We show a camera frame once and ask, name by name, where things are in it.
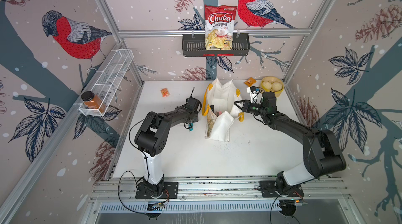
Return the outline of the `teal art knife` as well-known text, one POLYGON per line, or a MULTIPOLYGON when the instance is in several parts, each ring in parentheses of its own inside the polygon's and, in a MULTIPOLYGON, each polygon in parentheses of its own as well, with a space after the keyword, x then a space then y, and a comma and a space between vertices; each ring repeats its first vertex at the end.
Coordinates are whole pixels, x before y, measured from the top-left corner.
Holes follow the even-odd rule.
POLYGON ((185 126, 185 129, 188 129, 189 131, 193 130, 193 123, 192 122, 190 122, 188 124, 185 124, 184 126, 185 126))

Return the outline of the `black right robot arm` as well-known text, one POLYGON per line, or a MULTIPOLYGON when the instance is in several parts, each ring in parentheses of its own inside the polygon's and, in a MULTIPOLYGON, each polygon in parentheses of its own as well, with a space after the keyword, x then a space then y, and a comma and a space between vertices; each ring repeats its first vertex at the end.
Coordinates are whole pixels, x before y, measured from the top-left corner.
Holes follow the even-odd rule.
POLYGON ((303 161, 277 174, 275 187, 279 195, 288 195, 302 183, 346 169, 347 164, 335 134, 330 130, 305 126, 279 112, 273 92, 262 93, 259 103, 245 99, 233 104, 244 113, 261 117, 264 125, 303 145, 303 161))

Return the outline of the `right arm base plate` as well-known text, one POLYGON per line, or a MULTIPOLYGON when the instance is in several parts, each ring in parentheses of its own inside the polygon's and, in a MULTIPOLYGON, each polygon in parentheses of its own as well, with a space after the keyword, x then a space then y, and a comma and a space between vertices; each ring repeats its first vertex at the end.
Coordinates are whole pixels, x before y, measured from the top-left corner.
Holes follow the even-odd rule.
POLYGON ((286 183, 282 184, 276 181, 260 181, 257 190, 259 190, 262 193, 263 198, 304 197, 304 192, 301 185, 289 186, 286 183))

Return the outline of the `white pouch with yellow handles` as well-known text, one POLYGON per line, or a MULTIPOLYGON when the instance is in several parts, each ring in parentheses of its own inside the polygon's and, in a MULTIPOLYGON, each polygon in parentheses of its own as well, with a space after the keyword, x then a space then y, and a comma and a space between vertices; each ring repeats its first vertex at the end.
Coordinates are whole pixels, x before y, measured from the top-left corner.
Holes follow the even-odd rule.
POLYGON ((208 85, 202 108, 202 115, 207 119, 205 139, 230 141, 233 123, 244 121, 244 113, 233 104, 239 100, 242 100, 241 92, 232 80, 223 84, 215 79, 208 85), (212 113, 210 105, 215 106, 215 113, 212 113))

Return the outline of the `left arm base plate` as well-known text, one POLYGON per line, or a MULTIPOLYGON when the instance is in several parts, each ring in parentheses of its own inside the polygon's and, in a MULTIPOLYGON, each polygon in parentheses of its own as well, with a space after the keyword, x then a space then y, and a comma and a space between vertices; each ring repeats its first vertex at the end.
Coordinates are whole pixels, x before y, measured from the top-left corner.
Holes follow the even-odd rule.
POLYGON ((157 185, 140 182, 135 199, 177 199, 178 182, 160 182, 157 185))

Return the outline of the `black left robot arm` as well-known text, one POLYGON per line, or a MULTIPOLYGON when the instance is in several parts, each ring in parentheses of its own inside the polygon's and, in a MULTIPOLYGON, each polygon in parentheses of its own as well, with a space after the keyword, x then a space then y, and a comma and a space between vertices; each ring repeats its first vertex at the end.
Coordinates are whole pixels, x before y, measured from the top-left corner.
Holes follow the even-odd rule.
POLYGON ((145 175, 140 184, 144 192, 157 198, 164 193, 164 173, 160 154, 166 146, 170 129, 178 124, 192 131, 202 109, 200 100, 189 97, 184 105, 167 113, 149 112, 135 135, 136 148, 144 157, 145 175))

